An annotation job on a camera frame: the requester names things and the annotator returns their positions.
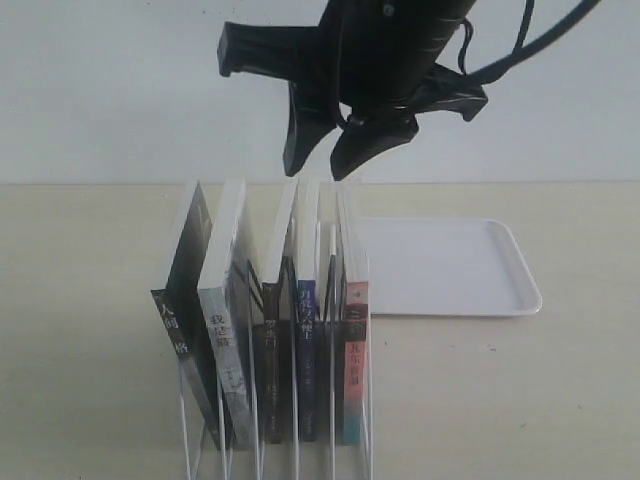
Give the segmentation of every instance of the white wall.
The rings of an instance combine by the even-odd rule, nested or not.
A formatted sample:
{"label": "white wall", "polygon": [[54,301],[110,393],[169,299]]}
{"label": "white wall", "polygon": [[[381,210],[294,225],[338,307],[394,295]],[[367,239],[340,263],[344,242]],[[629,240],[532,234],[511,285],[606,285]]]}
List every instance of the white wall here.
{"label": "white wall", "polygon": [[[536,35],[578,0],[539,0]],[[478,0],[471,68],[511,47],[524,1]],[[284,82],[218,76],[224,20],[312,24],[323,0],[0,1],[0,182],[283,178]],[[640,179],[640,3],[607,0],[490,86],[474,122],[421,118],[367,181]],[[443,61],[454,65],[457,38]],[[328,177],[333,135],[305,175]]]}

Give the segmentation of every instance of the table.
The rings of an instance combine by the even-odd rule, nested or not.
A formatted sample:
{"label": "table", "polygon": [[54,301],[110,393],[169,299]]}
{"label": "table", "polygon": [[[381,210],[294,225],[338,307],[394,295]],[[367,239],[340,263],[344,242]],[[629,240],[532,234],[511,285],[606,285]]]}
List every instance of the table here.
{"label": "table", "polygon": [[[215,211],[219,186],[205,192]],[[249,190],[262,254],[279,192]],[[358,193],[365,215],[505,222],[545,301],[530,318],[374,319],[377,478],[637,478],[640,183]],[[0,477],[184,478],[148,293],[180,194],[0,187]]]}

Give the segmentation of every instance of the blue book spine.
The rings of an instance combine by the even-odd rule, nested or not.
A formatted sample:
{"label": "blue book spine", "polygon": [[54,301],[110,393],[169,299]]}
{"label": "blue book spine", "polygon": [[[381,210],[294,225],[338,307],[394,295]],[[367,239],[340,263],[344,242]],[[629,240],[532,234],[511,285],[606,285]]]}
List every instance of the blue book spine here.
{"label": "blue book spine", "polygon": [[298,435],[303,442],[317,438],[316,282],[298,281],[296,352],[298,375]]}

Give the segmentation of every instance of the white tray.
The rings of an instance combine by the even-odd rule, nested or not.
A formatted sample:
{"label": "white tray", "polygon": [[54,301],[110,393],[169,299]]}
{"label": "white tray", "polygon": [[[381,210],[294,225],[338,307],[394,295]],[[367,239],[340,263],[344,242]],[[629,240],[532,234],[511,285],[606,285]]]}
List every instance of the white tray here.
{"label": "white tray", "polygon": [[509,228],[483,218],[365,217],[379,315],[532,315],[542,297]]}

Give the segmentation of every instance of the book spine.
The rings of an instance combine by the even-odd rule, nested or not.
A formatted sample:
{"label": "book spine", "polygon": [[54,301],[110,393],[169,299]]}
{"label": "book spine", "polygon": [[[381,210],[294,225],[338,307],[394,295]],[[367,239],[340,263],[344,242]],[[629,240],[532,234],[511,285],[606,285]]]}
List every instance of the book spine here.
{"label": "book spine", "polygon": [[316,282],[298,281],[296,325],[298,366],[298,435],[303,442],[317,437],[316,403]]}
{"label": "book spine", "polygon": [[263,284],[264,329],[265,329],[265,437],[268,443],[282,441],[281,392],[280,392],[280,345],[278,319],[280,317],[280,290],[278,285]]}
{"label": "book spine", "polygon": [[216,399],[210,398],[211,395],[207,393],[205,382],[200,376],[196,360],[189,348],[189,345],[187,345],[187,342],[185,341],[182,331],[180,330],[180,326],[174,314],[175,310],[171,305],[169,298],[161,291],[152,292],[152,297],[156,304],[156,308],[158,309],[158,313],[160,313],[160,317],[162,318],[162,323],[169,335],[169,340],[171,341],[173,349],[178,356],[180,366],[187,378],[189,386],[191,387],[196,403],[200,408],[207,430],[209,431],[216,447],[220,450],[218,406],[217,403],[214,403],[217,401],[217,397]]}
{"label": "book spine", "polygon": [[364,371],[369,315],[369,284],[347,283],[344,310],[344,413],[343,443],[360,443]]}
{"label": "book spine", "polygon": [[233,423],[236,446],[240,449],[253,448],[250,386],[243,368],[236,326],[227,308],[224,291],[222,288],[214,288],[199,293],[220,384]]}

